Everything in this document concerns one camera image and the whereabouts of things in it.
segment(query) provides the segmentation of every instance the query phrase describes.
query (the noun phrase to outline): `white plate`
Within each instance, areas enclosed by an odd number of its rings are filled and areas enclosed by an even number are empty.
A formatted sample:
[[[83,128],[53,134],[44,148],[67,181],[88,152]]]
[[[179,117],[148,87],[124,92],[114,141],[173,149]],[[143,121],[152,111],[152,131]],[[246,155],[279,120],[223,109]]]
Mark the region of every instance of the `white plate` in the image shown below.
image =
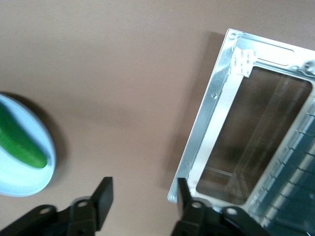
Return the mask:
[[[41,191],[53,176],[56,165],[54,143],[43,123],[27,107],[2,94],[0,103],[7,107],[47,157],[47,165],[37,169],[12,157],[0,146],[0,194],[14,197],[33,195]]]

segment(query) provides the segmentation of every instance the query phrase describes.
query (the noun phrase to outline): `metal frame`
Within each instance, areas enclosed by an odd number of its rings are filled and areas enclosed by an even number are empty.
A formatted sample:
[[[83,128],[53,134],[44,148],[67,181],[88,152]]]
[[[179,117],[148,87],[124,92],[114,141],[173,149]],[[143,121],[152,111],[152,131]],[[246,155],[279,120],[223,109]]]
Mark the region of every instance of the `metal frame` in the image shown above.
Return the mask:
[[[247,56],[247,63],[246,61],[241,61],[240,53],[242,53],[242,56],[243,54]],[[183,177],[187,179],[190,193],[193,197],[206,199],[218,208],[231,205],[231,203],[198,193],[196,186],[241,81],[244,76],[248,77],[254,66],[301,80],[307,80],[312,83],[314,88],[314,51],[229,29],[169,191],[169,201],[177,201],[177,178]],[[288,147],[299,144],[301,141],[301,132],[307,129],[314,120],[314,98],[315,91],[312,89],[310,96],[265,169],[264,174],[256,184],[256,187],[247,201],[239,207],[248,211],[255,199],[261,198],[265,194],[262,191],[262,186],[272,184],[273,180],[270,179],[270,173],[281,171],[279,160],[281,160],[280,163],[283,163],[289,158]]]

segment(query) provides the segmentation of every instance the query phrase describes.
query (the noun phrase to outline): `green cucumber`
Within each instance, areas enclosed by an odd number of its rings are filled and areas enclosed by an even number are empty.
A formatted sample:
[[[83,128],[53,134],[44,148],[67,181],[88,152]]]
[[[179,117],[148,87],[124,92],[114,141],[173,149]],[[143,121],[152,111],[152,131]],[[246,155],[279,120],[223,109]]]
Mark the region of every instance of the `green cucumber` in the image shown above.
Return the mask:
[[[35,168],[44,168],[47,158],[0,102],[0,146],[16,159]]]

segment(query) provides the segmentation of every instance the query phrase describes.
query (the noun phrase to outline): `white label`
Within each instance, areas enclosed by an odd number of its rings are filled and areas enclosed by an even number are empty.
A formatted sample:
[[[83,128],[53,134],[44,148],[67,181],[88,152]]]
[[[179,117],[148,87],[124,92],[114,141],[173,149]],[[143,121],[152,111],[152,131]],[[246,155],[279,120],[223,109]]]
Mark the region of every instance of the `white label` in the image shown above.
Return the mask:
[[[243,75],[249,77],[256,60],[257,55],[254,50],[235,48],[228,72],[229,75]]]

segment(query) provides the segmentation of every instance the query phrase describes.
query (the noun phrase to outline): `bolt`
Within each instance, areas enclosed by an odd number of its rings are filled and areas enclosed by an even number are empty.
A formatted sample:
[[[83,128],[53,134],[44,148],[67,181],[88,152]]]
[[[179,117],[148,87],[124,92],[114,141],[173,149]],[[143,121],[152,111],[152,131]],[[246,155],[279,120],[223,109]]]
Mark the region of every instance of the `bolt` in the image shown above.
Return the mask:
[[[233,209],[233,208],[228,208],[226,210],[226,212],[230,215],[237,215],[237,210]]]
[[[192,207],[194,207],[194,208],[201,208],[201,207],[202,207],[202,204],[199,203],[199,202],[193,202],[191,205],[192,205]]]

